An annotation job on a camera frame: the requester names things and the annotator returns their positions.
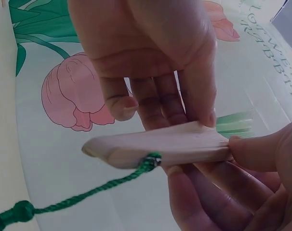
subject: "tulip illustration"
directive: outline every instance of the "tulip illustration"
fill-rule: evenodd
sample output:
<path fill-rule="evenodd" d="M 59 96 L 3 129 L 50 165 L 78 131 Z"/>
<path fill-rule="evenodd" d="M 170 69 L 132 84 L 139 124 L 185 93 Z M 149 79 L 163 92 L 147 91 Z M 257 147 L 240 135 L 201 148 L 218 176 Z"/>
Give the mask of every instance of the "tulip illustration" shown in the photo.
<path fill-rule="evenodd" d="M 99 77 L 85 53 L 66 58 L 54 67 L 42 85 L 42 104 L 54 123 L 74 131 L 90 131 L 93 123 L 113 124 Z"/>
<path fill-rule="evenodd" d="M 212 1 L 204 1 L 204 6 L 208 12 L 217 38 L 222 41 L 239 41 L 239 34 L 233 28 L 233 24 L 228 21 L 223 12 L 223 7 Z"/>

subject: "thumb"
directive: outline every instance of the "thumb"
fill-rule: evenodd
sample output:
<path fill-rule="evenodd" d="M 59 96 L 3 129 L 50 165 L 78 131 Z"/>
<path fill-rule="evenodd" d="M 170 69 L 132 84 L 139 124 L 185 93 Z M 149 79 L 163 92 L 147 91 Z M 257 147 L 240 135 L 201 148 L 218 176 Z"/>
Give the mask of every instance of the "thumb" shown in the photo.
<path fill-rule="evenodd" d="M 271 172 L 277 171 L 274 153 L 279 140 L 279 133 L 274 133 L 249 139 L 231 138 L 228 145 L 235 161 L 241 166 L 254 171 Z"/>
<path fill-rule="evenodd" d="M 230 139 L 229 147 L 241 166 L 255 171 L 277 171 L 292 197 L 292 123 L 268 136 Z"/>

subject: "skin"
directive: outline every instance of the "skin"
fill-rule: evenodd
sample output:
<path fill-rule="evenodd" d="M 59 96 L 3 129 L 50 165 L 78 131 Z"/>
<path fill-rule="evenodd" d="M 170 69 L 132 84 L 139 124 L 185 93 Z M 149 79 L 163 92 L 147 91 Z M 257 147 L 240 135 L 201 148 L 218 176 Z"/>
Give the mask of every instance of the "skin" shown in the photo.
<path fill-rule="evenodd" d="M 68 6 L 117 120 L 138 111 L 146 130 L 192 120 L 215 125 L 216 39 L 200 0 L 68 0 Z M 181 230 L 292 231 L 292 123 L 229 146 L 233 162 L 165 169 Z"/>
<path fill-rule="evenodd" d="M 292 123 L 269 136 L 233 138 L 229 147 L 233 162 L 168 169 L 181 230 L 292 231 Z"/>
<path fill-rule="evenodd" d="M 188 119 L 215 125 L 217 44 L 201 0 L 68 0 L 68 7 L 114 118 L 138 111 L 146 129 Z"/>

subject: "wooden toy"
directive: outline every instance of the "wooden toy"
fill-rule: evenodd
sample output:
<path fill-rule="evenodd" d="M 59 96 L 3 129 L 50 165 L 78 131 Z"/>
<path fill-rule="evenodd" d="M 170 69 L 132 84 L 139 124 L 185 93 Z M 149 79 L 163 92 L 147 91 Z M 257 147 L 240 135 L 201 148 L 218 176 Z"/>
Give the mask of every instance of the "wooden toy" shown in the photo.
<path fill-rule="evenodd" d="M 228 139 L 215 128 L 190 122 L 139 133 L 92 138 L 82 151 L 116 168 L 137 168 L 148 153 L 161 154 L 161 166 L 232 160 Z"/>

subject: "green rope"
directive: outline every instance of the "green rope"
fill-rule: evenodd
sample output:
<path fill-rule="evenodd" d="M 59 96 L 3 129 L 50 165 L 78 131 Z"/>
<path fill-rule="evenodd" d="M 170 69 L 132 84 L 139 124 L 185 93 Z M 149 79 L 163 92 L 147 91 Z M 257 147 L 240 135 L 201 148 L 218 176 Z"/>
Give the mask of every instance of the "green rope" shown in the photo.
<path fill-rule="evenodd" d="M 54 205 L 50 205 L 46 208 L 35 208 L 29 201 L 17 202 L 13 208 L 0 213 L 0 231 L 3 231 L 8 225 L 18 222 L 28 222 L 34 218 L 36 214 L 50 213 L 59 211 L 65 208 L 72 207 L 77 203 L 83 201 L 87 197 L 90 197 L 101 191 L 105 191 L 114 188 L 120 184 L 126 183 L 133 179 L 138 178 L 143 173 L 147 173 L 155 169 L 161 162 L 161 155 L 159 153 L 150 153 L 136 169 L 136 171 L 124 178 L 111 180 L 106 184 L 92 189 L 86 193 L 73 196 L 62 202 Z"/>

